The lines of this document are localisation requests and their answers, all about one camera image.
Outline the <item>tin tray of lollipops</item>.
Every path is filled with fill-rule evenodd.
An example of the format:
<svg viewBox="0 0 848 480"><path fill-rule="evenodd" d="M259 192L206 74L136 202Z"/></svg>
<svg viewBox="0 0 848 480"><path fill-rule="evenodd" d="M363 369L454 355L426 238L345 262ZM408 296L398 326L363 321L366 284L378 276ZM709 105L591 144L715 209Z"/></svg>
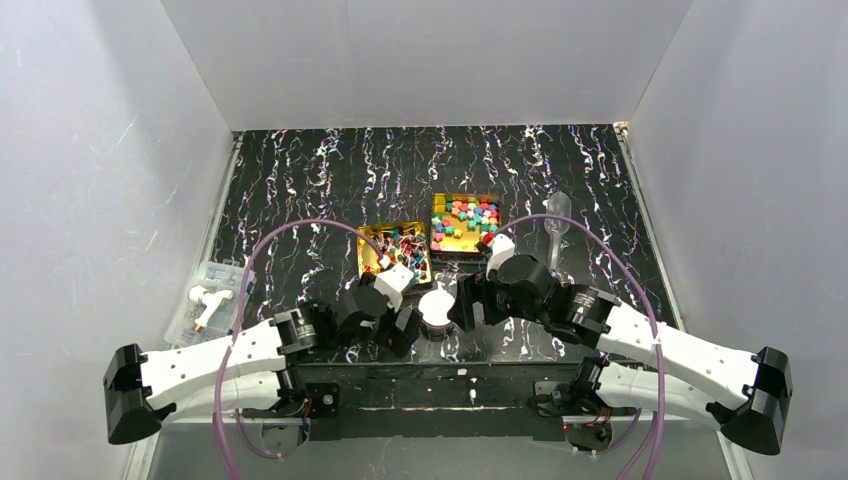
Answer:
<svg viewBox="0 0 848 480"><path fill-rule="evenodd" d="M376 253L367 242L357 239L358 273L376 274L382 270L380 255L393 264L406 266L413 274L411 290L428 290L434 281L428 242L428 230L422 221L402 221L360 226L358 231L379 249Z"/></svg>

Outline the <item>clear plastic jar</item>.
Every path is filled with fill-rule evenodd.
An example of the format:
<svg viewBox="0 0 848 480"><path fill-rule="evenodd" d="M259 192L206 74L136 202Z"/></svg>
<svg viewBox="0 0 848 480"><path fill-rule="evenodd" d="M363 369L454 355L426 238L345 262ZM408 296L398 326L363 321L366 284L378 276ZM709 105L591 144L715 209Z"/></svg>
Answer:
<svg viewBox="0 0 848 480"><path fill-rule="evenodd" d="M454 332L455 327L456 325L452 322L440 325L424 322L421 324L421 332L428 341L436 342L447 339Z"/></svg>

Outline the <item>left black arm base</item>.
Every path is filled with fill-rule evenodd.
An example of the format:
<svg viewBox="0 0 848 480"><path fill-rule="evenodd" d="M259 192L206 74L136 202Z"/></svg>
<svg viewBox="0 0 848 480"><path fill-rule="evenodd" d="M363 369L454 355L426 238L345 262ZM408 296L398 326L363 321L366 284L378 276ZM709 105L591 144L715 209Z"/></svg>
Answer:
<svg viewBox="0 0 848 480"><path fill-rule="evenodd" d="M341 388L338 383L306 383L292 394L292 399L302 406L300 416L303 418L335 418L340 411Z"/></svg>

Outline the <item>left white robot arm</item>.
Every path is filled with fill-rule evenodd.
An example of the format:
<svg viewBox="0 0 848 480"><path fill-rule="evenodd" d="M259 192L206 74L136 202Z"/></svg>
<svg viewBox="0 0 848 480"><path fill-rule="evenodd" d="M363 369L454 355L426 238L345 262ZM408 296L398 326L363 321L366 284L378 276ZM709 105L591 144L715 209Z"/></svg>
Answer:
<svg viewBox="0 0 848 480"><path fill-rule="evenodd" d="M326 395L302 380L297 366L345 343L381 342L405 356L420 335L423 316L394 306L374 286L358 287L337 301L302 302L241 331L189 347L145 351L118 348L104 373L107 441L146 439L186 416L236 409L278 411Z"/></svg>

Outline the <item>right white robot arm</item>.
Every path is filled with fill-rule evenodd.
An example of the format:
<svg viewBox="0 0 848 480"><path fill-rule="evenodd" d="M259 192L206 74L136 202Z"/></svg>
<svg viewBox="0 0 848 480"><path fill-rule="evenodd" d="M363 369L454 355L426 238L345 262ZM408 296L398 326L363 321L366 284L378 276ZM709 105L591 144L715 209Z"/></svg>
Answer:
<svg viewBox="0 0 848 480"><path fill-rule="evenodd" d="M537 323L564 343L637 361L586 360L572 392L603 406L664 411L696 420L749 451L782 450L793 396L788 355L727 348L663 323L589 285L563 284L538 260L517 255L461 278L447 317L474 328L475 306L496 324L509 317Z"/></svg>

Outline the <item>translucent plastic scoop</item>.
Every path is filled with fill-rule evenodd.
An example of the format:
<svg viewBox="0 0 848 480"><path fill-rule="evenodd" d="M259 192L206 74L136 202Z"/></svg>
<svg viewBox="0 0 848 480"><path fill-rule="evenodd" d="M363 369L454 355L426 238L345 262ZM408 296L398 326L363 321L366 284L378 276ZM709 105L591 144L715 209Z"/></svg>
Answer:
<svg viewBox="0 0 848 480"><path fill-rule="evenodd" d="M557 217L570 218L572 212L572 202L570 197L562 192L553 193L545 202L547 215ZM548 251L548 267L550 271L557 277L559 273L559 261L561 253L561 245L564 234L569 230L571 224L567 221L561 221L553 218L546 218L544 221L545 230L549 235L549 251Z"/></svg>

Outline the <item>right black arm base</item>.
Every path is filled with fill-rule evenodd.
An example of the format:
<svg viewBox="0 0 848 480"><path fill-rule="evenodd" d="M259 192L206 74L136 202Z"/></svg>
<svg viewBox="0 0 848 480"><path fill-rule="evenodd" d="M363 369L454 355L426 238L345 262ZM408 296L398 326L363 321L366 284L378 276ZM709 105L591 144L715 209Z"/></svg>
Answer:
<svg viewBox="0 0 848 480"><path fill-rule="evenodd" d="M577 451L599 453L612 444L613 410L591 393L541 381L534 384L527 404L541 417L561 420L565 440Z"/></svg>

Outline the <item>white round jar lid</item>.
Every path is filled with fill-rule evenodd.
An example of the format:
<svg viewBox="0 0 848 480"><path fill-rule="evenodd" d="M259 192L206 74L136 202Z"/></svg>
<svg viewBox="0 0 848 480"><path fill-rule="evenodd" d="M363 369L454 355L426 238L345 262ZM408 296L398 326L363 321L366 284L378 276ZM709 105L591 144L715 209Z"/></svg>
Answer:
<svg viewBox="0 0 848 480"><path fill-rule="evenodd" d="M445 328L451 323L448 314L454 303L455 298L449 291L436 289L421 296L417 309L428 328Z"/></svg>

